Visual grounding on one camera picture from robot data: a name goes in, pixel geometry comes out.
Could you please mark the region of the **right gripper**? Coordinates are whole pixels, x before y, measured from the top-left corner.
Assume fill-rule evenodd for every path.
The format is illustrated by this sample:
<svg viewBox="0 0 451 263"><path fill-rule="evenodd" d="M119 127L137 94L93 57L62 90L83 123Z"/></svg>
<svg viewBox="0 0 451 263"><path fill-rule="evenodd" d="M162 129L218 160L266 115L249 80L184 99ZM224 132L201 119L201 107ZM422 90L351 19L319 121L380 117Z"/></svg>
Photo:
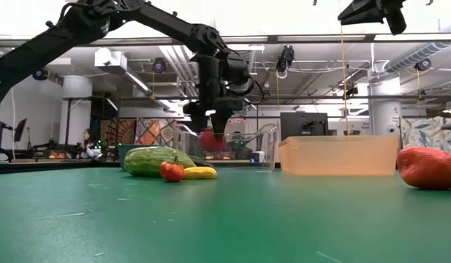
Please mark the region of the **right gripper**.
<svg viewBox="0 0 451 263"><path fill-rule="evenodd" d="M405 0L353 0L339 15L341 25L383 23L387 19L392 35L402 34L406 21L401 9Z"/></svg>

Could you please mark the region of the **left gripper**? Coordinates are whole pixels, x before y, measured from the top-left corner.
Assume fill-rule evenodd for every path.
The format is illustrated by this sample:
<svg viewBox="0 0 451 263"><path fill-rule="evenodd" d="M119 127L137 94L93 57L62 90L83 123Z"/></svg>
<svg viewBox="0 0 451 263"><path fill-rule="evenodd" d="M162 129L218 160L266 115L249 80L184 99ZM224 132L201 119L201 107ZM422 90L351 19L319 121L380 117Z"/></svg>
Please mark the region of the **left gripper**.
<svg viewBox="0 0 451 263"><path fill-rule="evenodd" d="M208 126L206 111L215 110L211 114L213 135L216 141L222 141L227 122L233 116L233 110L239 110L243 104L239 99L226 95L222 82L228 81L243 84L243 59L238 56L217 58L204 54L196 54L198 65L199 89L198 102L189 102L183 106L183 113L189 115L198 132Z"/></svg>

